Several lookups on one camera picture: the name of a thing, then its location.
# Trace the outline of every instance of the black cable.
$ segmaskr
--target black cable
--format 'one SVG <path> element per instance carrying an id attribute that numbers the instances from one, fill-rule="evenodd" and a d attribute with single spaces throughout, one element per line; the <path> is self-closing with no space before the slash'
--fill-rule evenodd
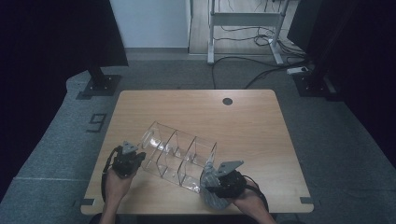
<path id="1" fill-rule="evenodd" d="M 262 27 L 262 26 L 249 26 L 249 27 L 242 27 L 242 28 L 237 28 L 237 29 L 232 29 L 232 30 L 226 30 L 226 29 L 224 29 L 223 26 L 221 26 L 221 28 L 222 28 L 223 31 L 227 31 L 227 32 L 247 30 L 247 29 L 259 29 L 259 30 L 263 29 L 263 30 L 271 31 L 272 33 L 274 32 L 274 31 L 272 31 L 272 30 L 270 30 L 268 28 Z"/>
<path id="2" fill-rule="evenodd" d="M 274 9 L 274 2 L 275 2 L 275 0 L 273 0 L 273 2 L 272 2 L 272 4 L 271 4 L 271 7 L 272 7 L 273 11 L 275 12 L 275 9 Z"/>
<path id="3" fill-rule="evenodd" d="M 282 0 L 279 1 L 279 8 L 277 9 L 277 12 L 280 11 L 280 6 L 282 5 Z"/>
<path id="4" fill-rule="evenodd" d="M 118 147 L 114 148 L 113 151 L 111 151 L 110 156 L 107 158 L 105 168 L 103 169 L 102 172 L 102 180 L 101 180 L 101 192 L 102 192 L 102 198 L 103 201 L 106 202 L 106 180 L 107 180 L 107 170 L 110 167 L 111 159 L 113 158 L 114 153 L 119 150 Z"/>
<path id="5" fill-rule="evenodd" d="M 257 46 L 259 46 L 259 47 L 263 47 L 263 46 L 268 46 L 268 45 L 270 45 L 270 41 L 269 41 L 268 39 L 265 39 L 265 37 L 268 37 L 268 36 L 267 36 L 267 35 L 256 35 L 256 36 L 254 37 L 254 43 L 255 43 Z M 262 40 L 266 41 L 267 43 L 265 43 L 265 44 L 260 44 L 260 43 L 259 43 L 259 39 L 262 39 Z"/>
<path id="6" fill-rule="evenodd" d="M 283 48 L 289 49 L 289 50 L 295 50 L 295 51 L 299 51 L 301 53 L 304 53 L 304 51 L 302 49 L 294 49 L 291 47 L 286 46 L 282 41 L 278 40 L 277 41 L 279 43 L 280 46 L 282 46 Z"/>
<path id="7" fill-rule="evenodd" d="M 266 12 L 266 11 L 267 11 L 267 6 L 268 6 L 268 0 L 267 0 L 267 2 L 265 3 L 264 12 Z"/>
<path id="8" fill-rule="evenodd" d="M 259 6 L 262 4 L 262 0 L 260 0 L 260 3 L 259 3 L 259 5 L 256 7 L 256 9 L 254 9 L 254 11 L 253 12 L 256 12 L 256 10 L 257 10 L 257 8 L 259 8 Z"/>
<path id="9" fill-rule="evenodd" d="M 231 7 L 230 0 L 228 0 L 228 6 L 229 6 L 229 7 L 230 7 L 230 9 L 233 11 L 233 8 Z"/>
<path id="10" fill-rule="evenodd" d="M 234 39 L 234 38 L 228 38 L 228 37 L 222 37 L 222 38 L 215 38 L 213 37 L 214 40 L 233 40 L 233 41 L 244 41 L 244 40 L 249 40 L 249 39 L 254 39 L 257 36 L 253 36 L 253 37 L 248 37 L 248 38 L 242 38 L 242 39 Z"/>
<path id="11" fill-rule="evenodd" d="M 253 192 L 255 192 L 259 196 L 259 198 L 262 199 L 262 202 L 264 203 L 265 209 L 267 211 L 269 211 L 267 199 L 265 198 L 265 195 L 260 190 L 259 185 L 256 183 L 256 181 L 254 181 L 250 176 L 247 176 L 247 175 L 242 175 L 242 176 L 243 177 L 247 177 L 248 179 L 250 179 L 256 185 L 257 188 L 254 188 L 253 186 L 250 186 L 250 185 L 245 185 L 245 189 L 250 189 Z"/>
<path id="12" fill-rule="evenodd" d="M 260 189 L 259 185 L 256 183 L 256 181 L 254 181 L 250 176 L 248 175 L 242 175 L 243 177 L 247 177 L 249 180 L 251 180 L 257 187 L 257 189 Z"/>
<path id="13" fill-rule="evenodd" d="M 304 58 L 305 57 L 305 54 L 295 53 L 295 52 L 289 51 L 287 49 L 282 49 L 282 48 L 281 48 L 281 50 L 282 50 L 282 52 L 284 52 L 287 55 L 293 55 L 293 56 L 296 56 L 296 57 L 299 57 L 299 58 Z"/>
<path id="14" fill-rule="evenodd" d="M 286 58 L 286 62 L 288 63 L 288 64 L 290 64 L 290 62 L 289 62 L 289 59 L 290 58 L 298 58 L 298 59 L 301 59 L 301 57 L 299 57 L 299 56 L 289 56 L 289 57 L 287 57 Z"/>
<path id="15" fill-rule="evenodd" d="M 283 69 L 286 69 L 286 68 L 290 68 L 290 67 L 293 67 L 293 66 L 298 66 L 298 65 L 302 65 L 302 64 L 308 63 L 308 60 L 307 60 L 307 59 L 304 59 L 304 60 L 302 60 L 301 62 L 291 63 L 291 64 L 289 64 L 289 65 L 278 65 L 278 64 L 264 63 L 264 62 L 260 62 L 260 61 L 254 60 L 254 59 L 243 58 L 243 57 L 235 57 L 235 56 L 223 57 L 223 58 L 218 59 L 217 61 L 215 61 L 215 62 L 212 64 L 212 69 L 211 69 L 211 71 L 212 71 L 212 81 L 213 81 L 213 89 L 214 89 L 214 90 L 217 88 L 216 79 L 215 79 L 215 73 L 214 73 L 215 65 L 216 65 L 217 63 L 219 63 L 219 62 L 225 60 L 225 59 L 243 59 L 243 60 L 248 60 L 248 61 L 252 61 L 252 62 L 255 62 L 255 63 L 261 63 L 261 64 L 264 64 L 264 65 L 268 65 L 268 66 L 275 67 L 275 68 L 273 68 L 273 69 L 266 70 L 266 71 L 263 71 L 263 72 L 259 73 L 257 76 L 255 76 L 255 77 L 246 85 L 245 89 L 249 88 L 249 87 L 250 87 L 254 82 L 256 82 L 257 80 L 259 80 L 259 79 L 261 79 L 261 78 L 266 78 L 266 77 L 268 76 L 268 74 L 270 74 L 270 73 L 272 73 L 272 72 L 280 71 L 280 70 L 283 70 Z"/>

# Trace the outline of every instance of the gray carpet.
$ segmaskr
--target gray carpet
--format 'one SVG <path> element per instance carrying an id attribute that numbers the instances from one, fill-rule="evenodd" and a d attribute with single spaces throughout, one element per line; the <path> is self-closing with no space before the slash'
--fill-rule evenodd
<path id="1" fill-rule="evenodd" d="M 266 69 L 247 61 L 221 62 L 215 68 L 217 87 L 243 89 Z M 205 59 L 132 60 L 130 67 L 103 70 L 122 75 L 115 95 L 77 100 L 89 74 L 67 81 L 62 107 L 1 202 L 1 223 L 89 222 L 79 207 L 121 91 L 213 88 Z M 277 223 L 396 223 L 396 171 L 343 102 L 300 97 L 285 71 L 251 89 L 276 92 L 315 205 L 309 214 L 279 214 Z M 100 114 L 106 114 L 102 127 L 90 123 Z M 134 216 L 121 218 L 136 223 Z"/>

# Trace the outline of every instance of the clear plastic organizer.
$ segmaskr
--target clear plastic organizer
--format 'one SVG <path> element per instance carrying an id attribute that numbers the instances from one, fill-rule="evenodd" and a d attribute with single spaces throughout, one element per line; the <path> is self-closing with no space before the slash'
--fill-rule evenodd
<path id="1" fill-rule="evenodd" d="M 206 161 L 214 160 L 217 143 L 162 125 L 157 121 L 141 140 L 145 171 L 199 193 Z"/>

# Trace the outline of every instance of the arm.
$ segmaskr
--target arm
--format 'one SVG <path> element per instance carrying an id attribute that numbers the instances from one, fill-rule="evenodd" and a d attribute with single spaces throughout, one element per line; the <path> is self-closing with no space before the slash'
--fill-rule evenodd
<path id="1" fill-rule="evenodd" d="M 247 183 L 250 186 L 256 187 L 250 180 L 248 180 Z M 229 200 L 238 207 L 241 212 L 253 217 L 260 224 L 276 224 L 272 216 L 265 209 L 264 203 L 255 192 L 245 189 L 245 192 L 238 198 Z"/>
<path id="2" fill-rule="evenodd" d="M 100 224 L 113 224 L 116 221 L 117 209 L 119 209 L 122 198 L 128 193 L 132 179 L 136 173 L 125 179 L 120 179 L 113 169 L 107 172 L 106 180 L 106 202 Z"/>

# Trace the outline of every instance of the wooden table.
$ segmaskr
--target wooden table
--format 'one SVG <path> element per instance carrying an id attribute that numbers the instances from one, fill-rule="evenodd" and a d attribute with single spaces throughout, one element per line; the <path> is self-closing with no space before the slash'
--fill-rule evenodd
<path id="1" fill-rule="evenodd" d="M 233 100 L 231 105 L 224 98 Z M 81 206 L 86 215 L 102 212 L 101 173 L 111 150 L 124 140 L 138 144 L 158 121 L 217 141 L 215 167 L 242 160 L 237 170 L 252 177 L 265 194 L 271 213 L 308 213 L 314 208 L 276 95 L 248 91 L 123 91 Z M 119 214 L 239 214 L 206 206 L 199 194 L 139 169 Z"/>

